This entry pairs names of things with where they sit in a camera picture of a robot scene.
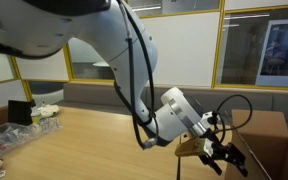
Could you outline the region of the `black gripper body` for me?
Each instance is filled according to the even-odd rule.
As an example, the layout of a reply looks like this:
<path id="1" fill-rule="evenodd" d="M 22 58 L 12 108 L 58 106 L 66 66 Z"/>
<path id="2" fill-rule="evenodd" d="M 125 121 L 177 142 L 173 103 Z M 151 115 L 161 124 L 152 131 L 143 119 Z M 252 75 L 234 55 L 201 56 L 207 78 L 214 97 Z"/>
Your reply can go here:
<path id="1" fill-rule="evenodd" d="M 232 143 L 227 145 L 207 142 L 202 147 L 202 154 L 199 156 L 203 164 L 211 164 L 215 160 L 224 160 L 229 163 L 236 163 L 238 156 L 235 152 L 236 147 Z"/>

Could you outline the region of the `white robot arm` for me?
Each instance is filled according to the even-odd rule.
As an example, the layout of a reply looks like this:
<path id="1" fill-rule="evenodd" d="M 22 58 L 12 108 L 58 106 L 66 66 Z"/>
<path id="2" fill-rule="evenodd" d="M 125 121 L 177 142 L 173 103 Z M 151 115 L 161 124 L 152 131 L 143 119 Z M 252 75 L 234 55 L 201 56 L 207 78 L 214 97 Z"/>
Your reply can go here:
<path id="1" fill-rule="evenodd" d="M 244 176 L 245 156 L 231 143 L 216 137 L 221 121 L 218 112 L 205 112 L 199 102 L 174 87 L 162 95 L 163 106 L 146 106 L 141 95 L 153 84 L 157 47 L 150 33 L 124 0 L 0 0 L 0 53 L 29 60 L 44 59 L 76 38 L 103 58 L 114 74 L 114 88 L 142 128 L 142 149 L 165 147 L 187 133 L 189 140 L 176 155 L 197 155 L 216 173 L 224 160 Z"/>

